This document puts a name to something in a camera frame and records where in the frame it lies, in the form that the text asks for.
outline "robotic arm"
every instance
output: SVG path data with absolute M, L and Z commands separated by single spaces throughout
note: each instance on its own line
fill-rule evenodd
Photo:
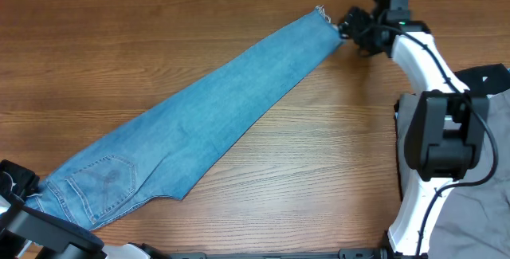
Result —
M 341 249 L 339 253 L 271 254 L 271 258 L 412 258 L 420 237 L 420 258 L 427 258 L 432 229 L 451 191 L 444 191 L 437 199 L 425 229 L 420 233 L 436 190 L 463 179 L 466 171 L 474 168 L 480 159 L 485 130 L 474 119 L 472 111 L 464 106 L 464 101 L 467 98 L 473 111 L 485 120 L 488 113 L 486 97 L 469 94 L 468 87 L 447 67 L 425 23 L 410 20 L 408 0 L 375 2 L 371 14 L 358 7 L 351 8 L 339 25 L 339 31 L 343 37 L 353 39 L 359 51 L 367 56 L 386 53 L 402 68 L 413 90 L 420 95 L 405 138 L 405 162 L 401 163 L 402 205 L 387 231 L 387 245 L 381 249 Z M 445 129 L 445 121 L 453 121 L 459 128 Z M 0 190 L 0 199 L 7 199 L 0 201 L 2 255 L 21 256 L 23 246 L 34 241 L 44 246 L 37 259 L 227 258 L 204 253 L 166 255 L 148 245 L 104 246 L 98 237 L 79 226 L 23 206 L 22 199 L 36 191 L 38 177 L 32 171 L 2 161 L 0 175 L 2 173 L 8 174 L 12 181 L 7 190 Z M 266 258 L 260 254 L 243 255 L 243 258 L 251 257 Z

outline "pocket stitching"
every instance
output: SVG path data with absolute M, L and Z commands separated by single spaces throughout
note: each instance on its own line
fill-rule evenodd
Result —
M 104 160 L 106 159 L 116 159 L 118 160 L 119 162 L 121 163 L 125 163 L 128 165 L 129 167 L 129 170 L 130 170 L 130 173 L 131 173 L 131 186 L 130 188 L 127 190 L 127 194 L 124 195 L 121 199 L 119 199 L 117 202 L 115 203 L 112 203 L 109 207 L 107 208 L 103 208 L 103 210 L 101 212 L 99 212 L 97 215 L 95 215 L 93 212 L 92 212 L 92 209 L 90 209 L 90 205 L 88 204 L 88 199 L 86 198 L 85 194 L 83 193 L 83 191 L 81 190 L 81 188 L 76 184 L 76 182 L 74 181 L 73 179 L 73 175 L 83 171 L 83 170 L 86 170 L 86 169 L 89 169 L 90 167 L 93 167 L 101 162 L 103 162 Z M 70 176 L 67 176 L 65 178 L 65 181 L 68 182 L 68 184 L 73 188 L 75 189 L 75 192 L 78 194 L 78 196 L 80 197 L 82 203 L 85 204 L 88 206 L 88 209 L 90 211 L 90 214 L 89 215 L 89 219 L 92 223 L 96 223 L 97 220 L 101 217 L 103 217 L 107 212 L 109 212 L 110 210 L 113 209 L 114 206 L 117 206 L 119 205 L 122 201 L 124 201 L 126 198 L 128 198 L 132 193 L 133 191 L 135 191 L 135 188 L 136 188 L 136 180 L 135 180 L 135 165 L 129 161 L 127 161 L 126 159 L 121 159 L 120 157 L 117 157 L 117 156 L 114 156 L 114 155 L 107 155 L 101 159 L 98 159 L 97 161 L 93 162 L 93 163 L 90 163 L 89 165 L 87 165 L 86 167 L 83 167 L 81 168 L 80 170 L 78 171 L 75 171 L 73 172 Z

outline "frayed edge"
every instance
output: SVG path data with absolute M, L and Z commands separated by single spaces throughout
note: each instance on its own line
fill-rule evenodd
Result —
M 320 15 L 324 18 L 324 20 L 326 20 L 330 24 L 332 23 L 332 18 L 326 14 L 326 11 L 324 10 L 324 5 L 317 5 L 316 10 L 319 11 Z

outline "wooden tabletop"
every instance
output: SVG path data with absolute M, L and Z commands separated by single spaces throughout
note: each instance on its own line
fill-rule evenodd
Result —
M 48 175 L 120 124 L 324 5 L 371 0 L 0 0 L 0 156 Z M 508 0 L 410 0 L 453 70 L 510 64 Z M 179 202 L 96 234 L 165 252 L 376 246 L 398 212 L 393 104 L 408 81 L 349 43 Z

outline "jeans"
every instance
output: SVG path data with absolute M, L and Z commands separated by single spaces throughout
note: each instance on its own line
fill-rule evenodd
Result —
M 28 207 L 89 230 L 152 198 L 183 199 L 342 40 L 318 8 L 99 139 L 41 183 Z

